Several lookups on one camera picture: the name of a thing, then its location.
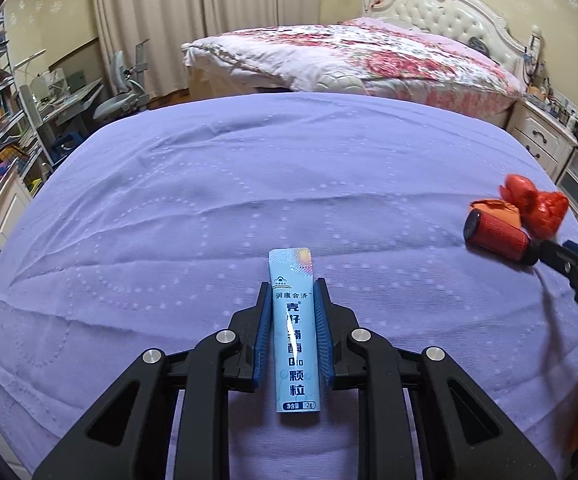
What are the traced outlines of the red plastic bag ball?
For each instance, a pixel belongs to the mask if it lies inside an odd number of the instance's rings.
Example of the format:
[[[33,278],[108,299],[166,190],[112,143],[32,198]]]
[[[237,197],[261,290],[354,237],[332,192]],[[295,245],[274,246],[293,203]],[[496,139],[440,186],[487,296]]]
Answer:
[[[508,174],[499,193],[503,200],[518,209],[524,226],[541,240],[556,237],[570,206],[563,193],[541,191],[520,174]]]

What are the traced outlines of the red black cylinder tube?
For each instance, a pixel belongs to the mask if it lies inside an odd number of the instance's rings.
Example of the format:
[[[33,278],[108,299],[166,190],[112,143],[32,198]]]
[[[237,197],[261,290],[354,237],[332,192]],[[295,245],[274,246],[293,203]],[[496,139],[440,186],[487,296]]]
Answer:
[[[538,261],[538,246],[524,231],[480,209],[472,209],[464,222],[464,241],[524,266]]]

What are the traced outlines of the light blue sachet packet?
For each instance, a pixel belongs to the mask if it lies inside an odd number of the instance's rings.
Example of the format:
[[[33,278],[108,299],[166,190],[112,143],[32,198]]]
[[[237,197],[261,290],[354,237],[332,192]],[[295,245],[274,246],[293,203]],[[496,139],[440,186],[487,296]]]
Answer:
[[[268,254],[273,289],[276,411],[321,410],[313,263],[307,248],[273,249]]]

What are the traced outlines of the white two-drawer nightstand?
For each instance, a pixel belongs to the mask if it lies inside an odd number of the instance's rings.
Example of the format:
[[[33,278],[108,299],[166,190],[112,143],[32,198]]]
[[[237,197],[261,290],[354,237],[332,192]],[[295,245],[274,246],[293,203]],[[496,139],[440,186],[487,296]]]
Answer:
[[[519,100],[513,105],[507,131],[556,182],[569,160],[576,141],[572,133],[536,105]]]

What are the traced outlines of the nightstand clutter bottles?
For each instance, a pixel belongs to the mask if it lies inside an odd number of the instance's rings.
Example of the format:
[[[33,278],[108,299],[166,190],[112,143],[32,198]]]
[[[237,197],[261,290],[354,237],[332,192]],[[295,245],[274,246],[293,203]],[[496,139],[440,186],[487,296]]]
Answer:
[[[578,143],[578,106],[551,83],[546,62],[542,59],[542,39],[542,31],[533,25],[523,53],[526,92],[533,96],[542,110],[566,126]]]

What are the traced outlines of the purple table cloth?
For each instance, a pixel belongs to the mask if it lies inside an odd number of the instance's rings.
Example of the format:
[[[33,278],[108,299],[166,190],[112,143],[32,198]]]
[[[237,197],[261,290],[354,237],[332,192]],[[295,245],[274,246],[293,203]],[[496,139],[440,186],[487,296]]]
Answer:
[[[33,470],[143,351],[250,307],[272,249],[310,249],[330,296],[397,347],[438,346],[563,476],[578,305],[546,266],[464,244],[508,174],[551,190],[506,131],[414,103],[235,96],[99,129],[0,255],[0,433]]]

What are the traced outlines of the floral pink bedspread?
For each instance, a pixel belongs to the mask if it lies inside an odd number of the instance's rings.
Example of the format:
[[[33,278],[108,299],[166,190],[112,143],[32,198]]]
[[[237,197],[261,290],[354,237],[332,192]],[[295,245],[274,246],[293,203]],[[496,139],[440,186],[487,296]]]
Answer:
[[[509,68],[459,41],[377,18],[233,30],[182,51],[217,94],[354,93],[490,119],[524,91]]]

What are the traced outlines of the desk with clutter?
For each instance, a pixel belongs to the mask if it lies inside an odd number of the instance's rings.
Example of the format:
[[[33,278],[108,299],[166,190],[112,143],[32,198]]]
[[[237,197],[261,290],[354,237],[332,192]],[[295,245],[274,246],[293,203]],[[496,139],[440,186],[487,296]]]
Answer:
[[[99,79],[70,87],[59,70],[20,82],[31,62],[43,54],[12,62],[5,12],[0,9],[0,184],[13,169],[32,194],[88,135],[83,114],[104,88]]]

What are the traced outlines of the grey desk chair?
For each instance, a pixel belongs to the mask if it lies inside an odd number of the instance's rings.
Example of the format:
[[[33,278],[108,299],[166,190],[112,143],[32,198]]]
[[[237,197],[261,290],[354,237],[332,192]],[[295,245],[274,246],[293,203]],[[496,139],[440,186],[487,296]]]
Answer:
[[[114,53],[110,64],[110,78],[117,94],[97,106],[93,116],[97,122],[109,122],[146,110],[150,101],[144,77],[144,73],[148,70],[145,58],[147,42],[148,39],[145,39],[135,46],[136,63],[133,66],[124,66],[122,51]]]

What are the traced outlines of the beige curtains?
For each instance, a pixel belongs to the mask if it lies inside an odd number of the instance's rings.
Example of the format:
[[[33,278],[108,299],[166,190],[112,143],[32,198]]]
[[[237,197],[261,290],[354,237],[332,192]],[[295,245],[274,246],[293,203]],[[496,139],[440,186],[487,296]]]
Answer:
[[[188,86],[182,47],[231,30],[312,24],[321,0],[93,0],[105,60],[123,52],[132,58],[145,41],[149,96]]]

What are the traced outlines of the white tufted bed frame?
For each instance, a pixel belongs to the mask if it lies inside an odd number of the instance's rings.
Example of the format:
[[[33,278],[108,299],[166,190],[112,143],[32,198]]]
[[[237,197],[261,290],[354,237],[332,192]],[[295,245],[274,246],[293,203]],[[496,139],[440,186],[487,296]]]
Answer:
[[[480,0],[364,0],[363,14],[359,18],[377,18],[385,23],[459,41],[509,68],[524,85],[525,91],[526,85],[521,76],[524,47],[510,35],[505,18]],[[285,91],[217,94],[204,76],[195,75],[189,70],[187,75],[189,92],[195,100]],[[502,114],[482,120],[504,127],[512,108],[513,106]]]

